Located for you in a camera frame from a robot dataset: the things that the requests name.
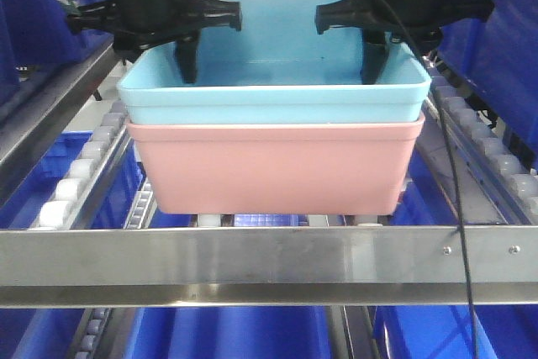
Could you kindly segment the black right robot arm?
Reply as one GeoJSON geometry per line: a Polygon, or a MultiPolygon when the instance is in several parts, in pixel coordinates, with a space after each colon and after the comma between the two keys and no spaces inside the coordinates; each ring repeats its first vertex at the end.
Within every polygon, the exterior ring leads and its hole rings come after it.
{"type": "Polygon", "coordinates": [[[340,0],[319,5],[315,24],[319,34],[336,27],[361,30],[361,80],[373,84],[388,60],[387,34],[420,58],[439,46],[443,27],[469,18],[485,22],[493,10],[492,0],[340,0]]]}

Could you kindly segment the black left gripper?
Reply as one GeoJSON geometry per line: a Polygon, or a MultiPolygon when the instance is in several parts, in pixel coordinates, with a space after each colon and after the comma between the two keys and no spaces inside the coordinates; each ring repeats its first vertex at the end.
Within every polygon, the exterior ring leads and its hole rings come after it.
{"type": "Polygon", "coordinates": [[[240,3],[222,0],[105,0],[69,12],[71,32],[94,29],[113,35],[118,53],[141,53],[175,41],[174,56],[185,83],[197,80],[201,29],[241,30],[240,3]]]}

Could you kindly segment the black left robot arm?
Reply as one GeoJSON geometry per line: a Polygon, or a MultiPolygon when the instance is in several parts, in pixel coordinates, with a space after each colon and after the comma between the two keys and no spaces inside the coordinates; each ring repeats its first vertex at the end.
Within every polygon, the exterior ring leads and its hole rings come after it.
{"type": "Polygon", "coordinates": [[[185,83],[197,80],[197,51],[205,28],[241,29],[240,3],[223,0],[106,0],[68,13],[72,33],[95,29],[113,35],[113,48],[136,61],[148,49],[173,42],[185,83]]]}

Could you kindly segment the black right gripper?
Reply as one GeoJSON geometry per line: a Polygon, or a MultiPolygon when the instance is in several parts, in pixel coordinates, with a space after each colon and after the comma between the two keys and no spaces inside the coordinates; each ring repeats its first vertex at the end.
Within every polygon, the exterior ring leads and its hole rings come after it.
{"type": "Polygon", "coordinates": [[[319,34],[339,26],[364,29],[361,80],[372,85],[388,60],[383,32],[409,32],[417,40],[428,41],[448,24],[468,18],[486,21],[493,10],[492,0],[340,0],[319,5],[315,24],[319,34]]]}

